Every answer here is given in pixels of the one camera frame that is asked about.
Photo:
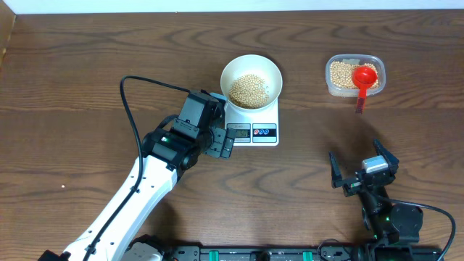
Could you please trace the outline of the soybeans in bowl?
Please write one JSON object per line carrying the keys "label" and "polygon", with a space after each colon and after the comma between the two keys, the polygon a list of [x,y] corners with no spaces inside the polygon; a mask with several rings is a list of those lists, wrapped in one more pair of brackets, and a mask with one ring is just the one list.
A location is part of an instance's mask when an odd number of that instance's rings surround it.
{"label": "soybeans in bowl", "polygon": [[230,100],[244,109],[264,107],[269,99],[268,86],[258,75],[247,74],[238,77],[231,84]]}

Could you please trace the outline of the soybeans in container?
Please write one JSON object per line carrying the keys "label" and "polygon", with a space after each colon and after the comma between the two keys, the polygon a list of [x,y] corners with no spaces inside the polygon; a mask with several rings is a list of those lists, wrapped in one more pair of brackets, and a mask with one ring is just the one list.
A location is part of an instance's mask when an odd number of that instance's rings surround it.
{"label": "soybeans in container", "polygon": [[329,65],[329,83],[341,89],[358,89],[352,80],[353,72],[358,67],[369,67],[378,74],[377,69],[372,63],[353,65],[348,62],[334,61]]}

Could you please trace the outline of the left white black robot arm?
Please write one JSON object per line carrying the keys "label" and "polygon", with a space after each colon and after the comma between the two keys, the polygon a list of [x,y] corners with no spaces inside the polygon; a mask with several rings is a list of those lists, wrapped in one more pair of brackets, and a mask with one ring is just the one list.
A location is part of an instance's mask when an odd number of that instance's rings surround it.
{"label": "left white black robot arm", "polygon": [[148,133],[128,177],[97,219],[63,253],[46,250],[39,260],[128,258],[128,247],[141,225],[184,172],[201,154],[228,159],[235,137],[232,128],[198,128],[185,122]]}

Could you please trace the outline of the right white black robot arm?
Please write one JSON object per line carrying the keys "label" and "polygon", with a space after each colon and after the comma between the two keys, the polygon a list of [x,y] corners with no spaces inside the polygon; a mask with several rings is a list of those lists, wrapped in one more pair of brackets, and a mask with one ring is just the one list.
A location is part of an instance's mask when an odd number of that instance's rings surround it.
{"label": "right white black robot arm", "polygon": [[342,178],[334,154],[328,153],[332,187],[343,188],[346,197],[359,196],[363,221],[374,235],[374,240],[352,250],[351,259],[413,260],[412,245],[420,239],[423,211],[389,198],[386,186],[395,180],[399,160],[379,140],[374,140],[373,146],[376,156],[363,160],[362,169],[353,178]]}

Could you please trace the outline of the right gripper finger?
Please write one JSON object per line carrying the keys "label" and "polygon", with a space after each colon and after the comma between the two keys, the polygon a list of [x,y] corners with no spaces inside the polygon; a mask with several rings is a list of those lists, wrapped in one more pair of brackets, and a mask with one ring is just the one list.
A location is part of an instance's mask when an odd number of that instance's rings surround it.
{"label": "right gripper finger", "polygon": [[329,152],[328,156],[331,164],[331,186],[334,189],[342,186],[343,178],[334,154]]}
{"label": "right gripper finger", "polygon": [[378,139],[373,140],[373,146],[376,150],[376,154],[382,156],[386,160],[390,170],[398,169],[399,160],[387,150]]}

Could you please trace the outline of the white round bowl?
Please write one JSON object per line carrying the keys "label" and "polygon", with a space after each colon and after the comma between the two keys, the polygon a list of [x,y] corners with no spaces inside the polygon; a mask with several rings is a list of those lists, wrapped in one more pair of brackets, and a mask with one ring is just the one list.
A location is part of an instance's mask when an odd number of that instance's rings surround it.
{"label": "white round bowl", "polygon": [[265,106],[278,99],[283,88],[283,76],[278,66],[264,56],[246,54],[230,61],[222,71],[220,87],[228,102],[233,103],[229,98],[232,82],[238,77],[247,74],[258,75],[265,80],[270,95]]}

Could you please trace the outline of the clear plastic bean container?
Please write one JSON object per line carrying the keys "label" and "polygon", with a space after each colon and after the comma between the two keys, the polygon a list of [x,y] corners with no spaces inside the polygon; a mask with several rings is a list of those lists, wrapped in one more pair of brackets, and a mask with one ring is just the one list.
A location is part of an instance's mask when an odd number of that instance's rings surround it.
{"label": "clear plastic bean container", "polygon": [[386,68],[383,61],[375,56],[367,54],[337,54],[330,58],[326,64],[326,83],[328,86],[328,92],[333,96],[339,96],[344,98],[357,97],[359,89],[341,89],[332,86],[329,83],[329,65],[334,61],[348,62],[353,65],[361,65],[364,63],[372,63],[378,71],[378,80],[374,85],[367,90],[367,96],[373,96],[383,91],[386,86]]}

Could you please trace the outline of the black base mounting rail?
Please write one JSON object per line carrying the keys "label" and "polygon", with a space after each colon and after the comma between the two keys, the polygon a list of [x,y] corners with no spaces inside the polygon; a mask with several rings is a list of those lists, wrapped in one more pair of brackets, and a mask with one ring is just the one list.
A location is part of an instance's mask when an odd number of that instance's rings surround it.
{"label": "black base mounting rail", "polygon": [[405,261],[439,260],[441,251],[431,247],[380,247],[372,253],[361,246],[334,242],[310,248],[225,248],[176,246],[167,250],[163,261]]}

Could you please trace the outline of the red plastic measuring scoop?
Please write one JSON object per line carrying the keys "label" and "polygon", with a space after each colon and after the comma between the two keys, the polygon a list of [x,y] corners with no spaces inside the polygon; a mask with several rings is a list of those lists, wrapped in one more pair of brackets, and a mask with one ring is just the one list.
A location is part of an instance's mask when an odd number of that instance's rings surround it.
{"label": "red plastic measuring scoop", "polygon": [[363,113],[365,108],[365,100],[367,98],[367,90],[371,88],[377,80],[377,73],[372,68],[367,66],[360,66],[355,68],[352,74],[352,82],[359,89],[355,110],[357,114]]}

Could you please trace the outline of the white digital kitchen scale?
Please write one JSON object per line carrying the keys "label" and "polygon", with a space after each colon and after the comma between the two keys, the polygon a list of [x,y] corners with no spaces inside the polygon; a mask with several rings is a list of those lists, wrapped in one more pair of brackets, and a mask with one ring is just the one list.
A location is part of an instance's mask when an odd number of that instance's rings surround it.
{"label": "white digital kitchen scale", "polygon": [[236,130],[234,146],[277,146],[278,100],[259,109],[244,109],[228,102],[225,109],[225,126]]}

